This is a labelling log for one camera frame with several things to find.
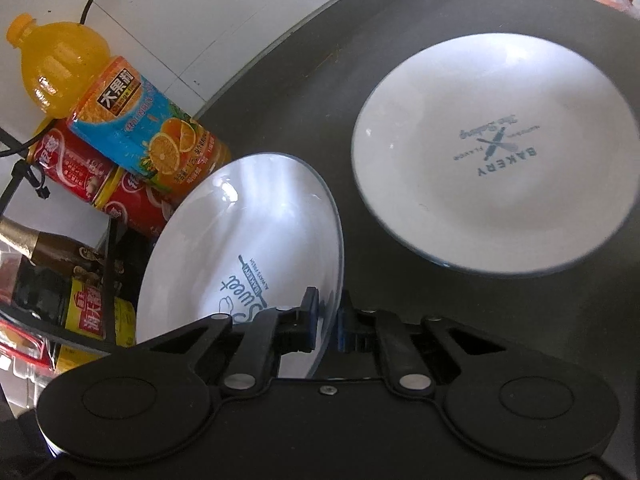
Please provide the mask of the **white plate sweet print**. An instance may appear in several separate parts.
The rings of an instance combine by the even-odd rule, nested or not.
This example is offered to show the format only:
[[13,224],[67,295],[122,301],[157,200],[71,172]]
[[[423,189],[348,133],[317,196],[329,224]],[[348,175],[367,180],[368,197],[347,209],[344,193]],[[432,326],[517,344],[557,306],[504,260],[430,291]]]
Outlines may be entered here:
[[310,377],[331,338],[344,281],[342,224],[314,168],[285,154],[245,156],[207,177],[160,233],[138,299],[139,344],[223,313],[246,325],[297,308],[318,290],[314,350],[284,356],[279,374]]

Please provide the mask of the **white plate bakery print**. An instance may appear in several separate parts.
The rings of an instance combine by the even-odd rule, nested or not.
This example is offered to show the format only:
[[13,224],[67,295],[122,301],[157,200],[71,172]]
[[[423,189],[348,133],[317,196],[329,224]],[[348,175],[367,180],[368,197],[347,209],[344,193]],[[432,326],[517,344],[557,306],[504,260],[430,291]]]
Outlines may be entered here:
[[518,276],[571,266],[605,244],[639,198],[639,124],[582,55],[485,32],[393,68],[352,132],[364,203],[433,262]]

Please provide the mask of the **red snack can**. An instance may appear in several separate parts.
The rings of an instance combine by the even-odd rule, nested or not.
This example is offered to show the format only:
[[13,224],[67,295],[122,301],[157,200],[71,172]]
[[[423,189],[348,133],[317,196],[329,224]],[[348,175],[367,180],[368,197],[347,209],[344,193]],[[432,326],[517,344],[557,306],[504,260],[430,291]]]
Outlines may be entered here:
[[163,231],[174,207],[151,185],[117,168],[93,200],[93,207],[149,238]]
[[65,119],[53,126],[28,150],[27,160],[38,162],[47,177],[86,203],[93,203],[117,166],[67,128]]

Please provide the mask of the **soy sauce jug yellow label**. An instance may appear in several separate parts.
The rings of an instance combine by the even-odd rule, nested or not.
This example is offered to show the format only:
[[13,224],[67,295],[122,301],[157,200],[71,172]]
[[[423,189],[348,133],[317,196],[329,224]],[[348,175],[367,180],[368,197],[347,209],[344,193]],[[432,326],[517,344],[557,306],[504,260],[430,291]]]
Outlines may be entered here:
[[[1,219],[1,302],[39,321],[104,340],[104,255],[72,238]],[[1,322],[1,355],[48,373],[63,373],[96,360],[74,349]]]

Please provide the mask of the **black metal spice rack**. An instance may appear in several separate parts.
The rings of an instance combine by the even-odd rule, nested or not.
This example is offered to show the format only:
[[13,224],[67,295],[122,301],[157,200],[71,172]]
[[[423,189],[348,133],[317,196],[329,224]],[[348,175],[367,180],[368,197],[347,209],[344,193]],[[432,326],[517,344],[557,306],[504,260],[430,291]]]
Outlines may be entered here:
[[103,255],[77,240],[6,217],[1,241],[1,326],[78,354],[74,365],[136,344],[136,302],[150,245],[128,232]]

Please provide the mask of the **orange juice bottle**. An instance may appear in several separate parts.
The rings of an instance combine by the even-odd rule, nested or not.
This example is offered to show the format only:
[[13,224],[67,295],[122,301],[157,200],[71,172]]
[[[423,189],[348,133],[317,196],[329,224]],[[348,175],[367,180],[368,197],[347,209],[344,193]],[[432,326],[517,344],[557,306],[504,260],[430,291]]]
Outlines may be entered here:
[[8,43],[21,53],[25,90],[52,119],[123,170],[180,203],[228,164],[228,146],[168,99],[87,25],[40,25],[23,13]]

